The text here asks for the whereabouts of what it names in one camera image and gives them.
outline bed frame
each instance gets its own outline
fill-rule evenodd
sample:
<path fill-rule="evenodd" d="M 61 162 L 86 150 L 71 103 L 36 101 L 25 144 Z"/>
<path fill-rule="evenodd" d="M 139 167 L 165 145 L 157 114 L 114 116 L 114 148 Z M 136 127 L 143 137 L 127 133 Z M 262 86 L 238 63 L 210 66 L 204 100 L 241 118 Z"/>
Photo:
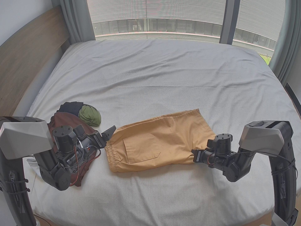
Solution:
<path fill-rule="evenodd" d="M 70 37 L 61 6 L 30 21 L 0 46 L 0 112 L 12 116 L 26 89 Z"/>

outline folded shorts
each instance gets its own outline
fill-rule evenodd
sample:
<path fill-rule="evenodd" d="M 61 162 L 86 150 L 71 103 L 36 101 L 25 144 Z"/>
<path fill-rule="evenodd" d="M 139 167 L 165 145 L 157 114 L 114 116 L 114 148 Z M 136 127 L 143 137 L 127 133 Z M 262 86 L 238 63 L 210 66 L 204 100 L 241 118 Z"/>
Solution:
<path fill-rule="evenodd" d="M 105 147 L 112 172 L 142 171 L 193 163 L 192 149 L 205 149 L 215 134 L 199 109 L 125 125 Z"/>

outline black baseboard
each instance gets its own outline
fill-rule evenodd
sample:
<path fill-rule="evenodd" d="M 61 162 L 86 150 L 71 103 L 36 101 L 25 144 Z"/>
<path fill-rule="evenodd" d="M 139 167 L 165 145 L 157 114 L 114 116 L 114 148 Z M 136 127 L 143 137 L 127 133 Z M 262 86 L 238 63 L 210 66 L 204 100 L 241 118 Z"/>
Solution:
<path fill-rule="evenodd" d="M 293 92 L 292 88 L 289 86 L 288 83 L 286 83 L 286 91 L 288 92 L 288 94 L 290 95 L 290 97 L 292 98 L 292 101 L 294 102 L 299 114 L 301 115 L 301 104 L 299 102 L 299 100 L 297 99 L 297 96 L 295 95 L 295 93 Z"/>

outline mattress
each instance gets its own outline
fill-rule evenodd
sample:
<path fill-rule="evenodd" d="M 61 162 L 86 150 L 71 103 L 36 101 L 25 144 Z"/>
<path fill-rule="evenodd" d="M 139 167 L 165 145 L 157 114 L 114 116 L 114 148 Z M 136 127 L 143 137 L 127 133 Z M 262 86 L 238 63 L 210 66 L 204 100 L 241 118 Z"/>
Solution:
<path fill-rule="evenodd" d="M 64 53 L 28 115 L 49 122 L 66 101 L 96 107 L 102 116 L 96 128 L 100 132 L 199 108 L 216 134 L 233 135 L 234 151 L 247 123 L 288 120 L 301 171 L 301 120 L 254 50 L 182 40 L 76 43 Z M 26 161 L 24 171 L 34 213 L 59 225 L 242 225 L 274 206 L 269 159 L 261 154 L 235 183 L 204 164 L 112 173 L 105 150 L 82 186 L 66 191 L 45 183 Z"/>

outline wooden headboard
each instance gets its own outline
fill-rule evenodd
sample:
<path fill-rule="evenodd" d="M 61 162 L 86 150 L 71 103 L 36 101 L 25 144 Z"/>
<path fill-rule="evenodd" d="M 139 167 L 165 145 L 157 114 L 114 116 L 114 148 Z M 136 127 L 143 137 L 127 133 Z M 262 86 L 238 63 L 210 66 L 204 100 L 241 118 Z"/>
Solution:
<path fill-rule="evenodd" d="M 0 46 L 0 115 L 13 115 L 32 80 L 69 36 L 61 7 L 57 6 Z"/>

